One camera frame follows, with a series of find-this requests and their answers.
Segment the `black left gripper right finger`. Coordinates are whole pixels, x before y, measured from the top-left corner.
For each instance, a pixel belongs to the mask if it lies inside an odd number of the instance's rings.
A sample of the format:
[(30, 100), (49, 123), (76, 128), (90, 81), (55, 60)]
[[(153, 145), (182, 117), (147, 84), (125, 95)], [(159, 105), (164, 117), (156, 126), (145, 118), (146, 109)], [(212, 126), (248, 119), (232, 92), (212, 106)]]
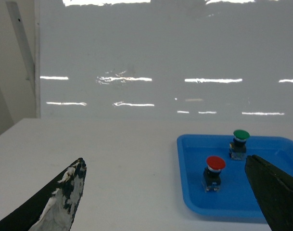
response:
[(257, 155), (246, 158), (245, 174), (272, 231), (293, 231), (293, 177)]

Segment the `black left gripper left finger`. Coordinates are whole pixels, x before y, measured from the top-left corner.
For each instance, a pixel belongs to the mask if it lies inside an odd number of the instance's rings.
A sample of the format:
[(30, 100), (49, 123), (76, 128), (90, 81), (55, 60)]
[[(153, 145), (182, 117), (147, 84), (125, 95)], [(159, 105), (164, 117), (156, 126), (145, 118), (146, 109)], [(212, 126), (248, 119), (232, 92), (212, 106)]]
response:
[(0, 231), (69, 231), (83, 196), (87, 165), (78, 158), (8, 216)]

